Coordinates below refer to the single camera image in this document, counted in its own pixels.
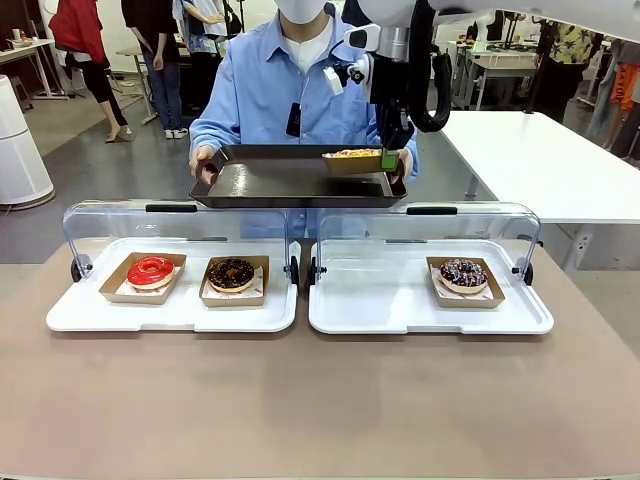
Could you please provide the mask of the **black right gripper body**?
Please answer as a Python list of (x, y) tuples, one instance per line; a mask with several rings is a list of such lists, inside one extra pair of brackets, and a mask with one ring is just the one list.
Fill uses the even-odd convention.
[(370, 103), (376, 107), (376, 112), (380, 113), (383, 108), (393, 105), (411, 112), (414, 66), (377, 53), (372, 53), (371, 56)]

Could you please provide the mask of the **person's left hand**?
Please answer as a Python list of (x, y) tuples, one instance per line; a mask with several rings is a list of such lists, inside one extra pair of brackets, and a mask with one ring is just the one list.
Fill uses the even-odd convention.
[(403, 166), (403, 182), (407, 183), (416, 178), (419, 173), (419, 160), (412, 150), (408, 147), (403, 148), (399, 154), (399, 160)]

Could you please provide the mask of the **person's right hand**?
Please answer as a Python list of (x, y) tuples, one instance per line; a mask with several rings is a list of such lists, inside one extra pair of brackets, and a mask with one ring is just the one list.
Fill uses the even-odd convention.
[(210, 145), (196, 147), (191, 153), (189, 167), (192, 176), (205, 184), (212, 185), (219, 169), (214, 164), (216, 149)]

